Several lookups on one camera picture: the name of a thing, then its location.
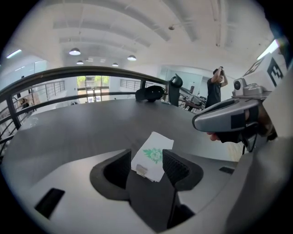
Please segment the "person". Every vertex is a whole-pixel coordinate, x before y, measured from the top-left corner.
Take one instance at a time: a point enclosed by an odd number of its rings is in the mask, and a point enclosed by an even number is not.
[[[228,84],[225,71],[222,67],[214,70],[214,76],[207,81],[206,108],[221,101],[221,88]]]

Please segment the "black slot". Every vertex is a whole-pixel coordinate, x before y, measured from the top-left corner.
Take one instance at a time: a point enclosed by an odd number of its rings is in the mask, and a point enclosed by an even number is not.
[[[42,198],[42,200],[35,206],[35,209],[39,211],[43,216],[49,218],[60,199],[63,197],[65,191],[51,188],[49,192]]]
[[[226,172],[228,174],[233,174],[233,172],[234,172],[233,168],[229,168],[229,167],[226,167],[226,166],[221,167],[219,170],[222,171],[222,172]]]

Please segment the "gray table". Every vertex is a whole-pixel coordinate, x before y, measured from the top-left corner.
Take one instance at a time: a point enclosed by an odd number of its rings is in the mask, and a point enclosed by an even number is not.
[[[31,116],[16,133],[1,169],[17,193],[59,166],[78,159],[132,149],[134,156],[151,132],[174,140],[173,150],[230,160],[225,144],[211,142],[191,124],[193,113],[133,99],[63,107]]]

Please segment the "ceiling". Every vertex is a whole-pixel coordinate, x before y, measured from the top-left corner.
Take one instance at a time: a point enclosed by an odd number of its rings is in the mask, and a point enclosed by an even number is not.
[[[220,49],[254,61],[273,40],[263,10],[251,0],[44,0],[41,5],[50,14],[65,66],[92,58],[86,65],[124,67],[131,54],[139,60],[146,51],[159,53],[157,48],[170,45]],[[74,47],[81,55],[68,54]]]

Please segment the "trees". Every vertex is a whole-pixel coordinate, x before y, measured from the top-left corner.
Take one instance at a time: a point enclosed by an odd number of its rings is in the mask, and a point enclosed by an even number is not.
[[[77,77],[77,87],[85,87],[86,86],[86,77],[85,76],[78,76]]]
[[[109,77],[106,75],[102,76],[102,86],[109,86]]]

